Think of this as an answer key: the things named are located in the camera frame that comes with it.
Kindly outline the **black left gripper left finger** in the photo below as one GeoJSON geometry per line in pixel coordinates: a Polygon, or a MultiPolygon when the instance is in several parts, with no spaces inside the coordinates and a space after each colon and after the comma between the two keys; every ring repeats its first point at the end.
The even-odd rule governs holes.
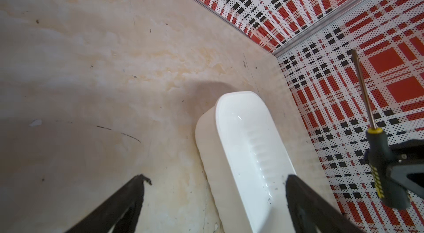
{"type": "Polygon", "coordinates": [[[134,233],[144,202],[144,175],[136,175],[99,207],[68,230],[69,233],[134,233]]]}

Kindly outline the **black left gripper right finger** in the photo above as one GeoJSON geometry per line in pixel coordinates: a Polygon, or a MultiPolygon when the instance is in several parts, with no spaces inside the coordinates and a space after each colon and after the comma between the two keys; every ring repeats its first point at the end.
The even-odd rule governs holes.
{"type": "Polygon", "coordinates": [[[361,233],[297,175],[289,175],[286,198],[297,233],[361,233]]]}

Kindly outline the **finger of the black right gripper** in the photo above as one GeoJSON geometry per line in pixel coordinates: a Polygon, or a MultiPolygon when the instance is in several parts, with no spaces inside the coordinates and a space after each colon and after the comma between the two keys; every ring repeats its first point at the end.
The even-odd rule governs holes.
{"type": "Polygon", "coordinates": [[[411,139],[390,146],[397,161],[390,163],[386,176],[420,198],[424,198],[424,140],[411,139]]]}

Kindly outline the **black yellow screwdriver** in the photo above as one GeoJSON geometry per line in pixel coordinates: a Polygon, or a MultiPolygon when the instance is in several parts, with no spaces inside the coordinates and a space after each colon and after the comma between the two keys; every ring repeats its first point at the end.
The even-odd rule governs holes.
{"type": "Polygon", "coordinates": [[[352,50],[352,61],[361,88],[362,100],[365,105],[370,127],[366,132],[366,138],[370,145],[367,153],[368,165],[372,170],[375,189],[381,202],[392,209],[406,210],[411,206],[409,195],[405,188],[390,179],[386,171],[391,163],[398,163],[399,159],[392,152],[386,132],[378,127],[373,113],[369,94],[365,85],[360,59],[356,50],[352,50]]]}

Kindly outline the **white plastic bin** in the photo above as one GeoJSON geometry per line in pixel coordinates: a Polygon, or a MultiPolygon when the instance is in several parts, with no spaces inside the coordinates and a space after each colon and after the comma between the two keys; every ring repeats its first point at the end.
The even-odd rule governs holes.
{"type": "Polygon", "coordinates": [[[257,94],[222,95],[199,118],[195,141],[225,232],[294,231],[286,181],[295,169],[257,94]]]}

